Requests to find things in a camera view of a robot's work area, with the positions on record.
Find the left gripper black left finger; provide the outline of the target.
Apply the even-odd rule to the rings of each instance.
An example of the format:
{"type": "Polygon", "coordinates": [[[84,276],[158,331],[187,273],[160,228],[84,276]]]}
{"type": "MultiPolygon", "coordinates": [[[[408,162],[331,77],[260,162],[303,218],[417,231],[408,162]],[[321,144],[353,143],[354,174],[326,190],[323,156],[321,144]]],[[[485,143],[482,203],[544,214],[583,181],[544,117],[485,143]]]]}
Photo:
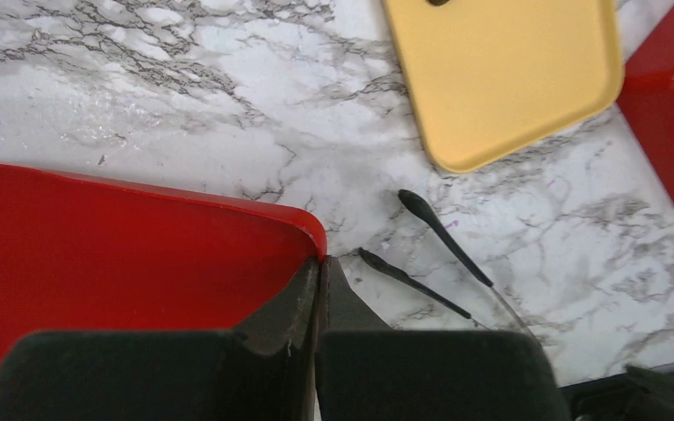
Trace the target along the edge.
{"type": "Polygon", "coordinates": [[[0,420],[310,420],[319,262],[227,330],[57,331],[0,365],[0,420]]]}

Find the red box lid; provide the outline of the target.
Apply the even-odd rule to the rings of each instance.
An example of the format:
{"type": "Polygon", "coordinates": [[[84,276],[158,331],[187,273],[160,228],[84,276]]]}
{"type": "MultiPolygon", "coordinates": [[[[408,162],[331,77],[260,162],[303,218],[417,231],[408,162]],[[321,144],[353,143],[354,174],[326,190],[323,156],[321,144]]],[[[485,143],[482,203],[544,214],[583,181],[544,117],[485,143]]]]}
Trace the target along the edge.
{"type": "Polygon", "coordinates": [[[41,330],[230,328],[326,251],[305,210],[0,163],[0,361],[41,330]]]}

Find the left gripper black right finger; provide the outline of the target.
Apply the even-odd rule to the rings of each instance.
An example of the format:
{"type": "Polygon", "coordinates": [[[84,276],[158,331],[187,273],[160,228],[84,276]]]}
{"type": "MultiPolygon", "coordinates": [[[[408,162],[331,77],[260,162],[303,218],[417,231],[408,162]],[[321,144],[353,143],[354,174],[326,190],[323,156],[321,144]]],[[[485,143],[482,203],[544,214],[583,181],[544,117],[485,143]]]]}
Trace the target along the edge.
{"type": "Polygon", "coordinates": [[[553,369],[509,331],[389,327],[324,259],[315,351],[325,420],[567,420],[553,369]]]}

